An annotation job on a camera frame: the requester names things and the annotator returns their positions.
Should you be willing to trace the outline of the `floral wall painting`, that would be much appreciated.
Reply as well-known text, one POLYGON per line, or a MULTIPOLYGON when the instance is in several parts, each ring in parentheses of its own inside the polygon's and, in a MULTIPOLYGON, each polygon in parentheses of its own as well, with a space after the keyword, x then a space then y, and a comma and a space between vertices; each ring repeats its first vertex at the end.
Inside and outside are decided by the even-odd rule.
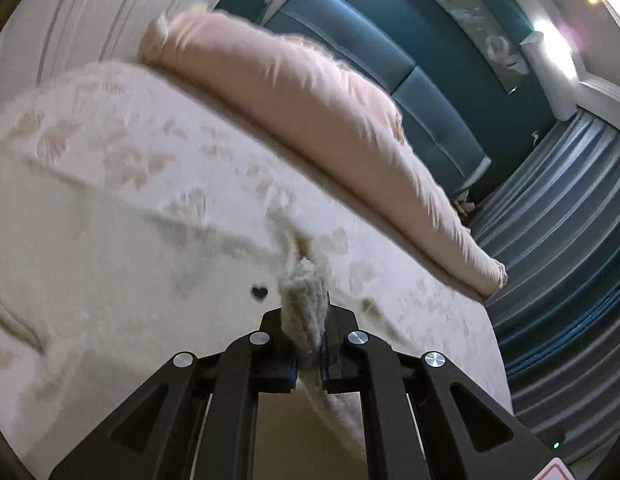
POLYGON ((482 0, 433 0, 455 21, 485 59, 507 94, 529 75, 519 47, 482 0))

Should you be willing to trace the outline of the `pink folded duvet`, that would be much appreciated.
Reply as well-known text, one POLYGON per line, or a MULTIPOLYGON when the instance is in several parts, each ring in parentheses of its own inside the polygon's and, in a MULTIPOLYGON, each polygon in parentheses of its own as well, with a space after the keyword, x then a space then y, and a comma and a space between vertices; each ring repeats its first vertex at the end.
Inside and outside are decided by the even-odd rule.
POLYGON ((322 50, 220 11, 150 23, 138 57, 203 88, 314 164, 485 299, 508 274, 411 150, 398 108, 322 50))

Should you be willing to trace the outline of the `teal upholstered headboard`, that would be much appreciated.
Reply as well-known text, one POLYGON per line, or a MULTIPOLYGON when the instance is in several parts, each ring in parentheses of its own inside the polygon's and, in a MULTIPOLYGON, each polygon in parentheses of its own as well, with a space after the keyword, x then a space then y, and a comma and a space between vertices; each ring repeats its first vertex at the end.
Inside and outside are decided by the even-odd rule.
POLYGON ((407 140, 447 193, 468 191, 491 159, 461 115, 406 52, 343 0, 269 0, 259 24, 308 37, 385 90, 407 140))

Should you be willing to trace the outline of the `white panelled wardrobe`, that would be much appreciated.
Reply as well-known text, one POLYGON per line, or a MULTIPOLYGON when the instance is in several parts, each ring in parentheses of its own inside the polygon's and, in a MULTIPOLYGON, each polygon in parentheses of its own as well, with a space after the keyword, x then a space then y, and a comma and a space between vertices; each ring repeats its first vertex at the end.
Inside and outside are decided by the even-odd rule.
POLYGON ((21 0, 0 32, 0 103, 90 62, 133 60, 160 14, 219 0, 21 0))

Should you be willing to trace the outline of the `beige knitted sweater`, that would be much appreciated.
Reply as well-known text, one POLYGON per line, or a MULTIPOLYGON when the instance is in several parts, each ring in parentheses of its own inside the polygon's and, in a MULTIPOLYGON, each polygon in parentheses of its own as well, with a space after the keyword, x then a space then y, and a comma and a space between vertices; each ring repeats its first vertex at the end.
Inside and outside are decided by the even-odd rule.
POLYGON ((354 393, 329 394, 323 388, 321 349, 331 302, 331 272, 316 255, 304 233, 291 224, 277 229, 285 252, 285 271, 278 279, 282 299, 282 331, 299 356, 302 391, 313 411, 331 430, 342 448, 358 462, 366 462, 361 401, 354 393))

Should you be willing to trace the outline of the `pink floral bed blanket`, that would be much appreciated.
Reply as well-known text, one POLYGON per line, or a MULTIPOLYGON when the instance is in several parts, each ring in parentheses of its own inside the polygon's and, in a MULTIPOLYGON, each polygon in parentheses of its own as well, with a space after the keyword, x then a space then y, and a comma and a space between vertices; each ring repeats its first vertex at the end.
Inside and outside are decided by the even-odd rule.
POLYGON ((301 258, 363 330, 511 406, 476 296, 203 92, 107 62, 0 105, 0 430, 47 478, 174 354, 256 330, 301 258))

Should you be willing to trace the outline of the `grey striped curtain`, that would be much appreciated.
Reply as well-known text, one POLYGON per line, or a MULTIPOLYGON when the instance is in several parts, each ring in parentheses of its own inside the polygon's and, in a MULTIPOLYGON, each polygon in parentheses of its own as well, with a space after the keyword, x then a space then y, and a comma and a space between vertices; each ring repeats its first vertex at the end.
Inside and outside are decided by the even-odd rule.
POLYGON ((508 270, 487 310, 515 415, 575 463, 620 433, 620 131, 555 125, 470 229, 508 270))

